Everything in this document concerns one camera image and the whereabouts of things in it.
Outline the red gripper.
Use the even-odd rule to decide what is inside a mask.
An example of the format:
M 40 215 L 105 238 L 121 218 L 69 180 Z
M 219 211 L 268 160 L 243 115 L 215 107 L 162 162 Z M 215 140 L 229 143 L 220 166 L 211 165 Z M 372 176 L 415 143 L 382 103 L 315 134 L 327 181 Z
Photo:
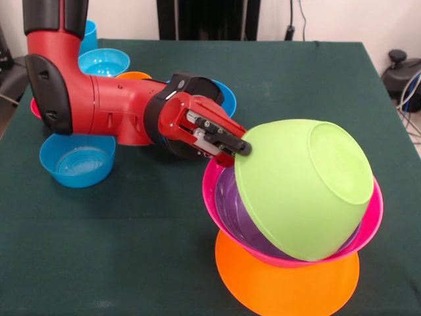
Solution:
M 190 145 L 223 167 L 232 166 L 236 155 L 248 156 L 252 151 L 252 145 L 242 139 L 246 129 L 201 95 L 176 93 L 164 104 L 158 127 L 169 140 Z

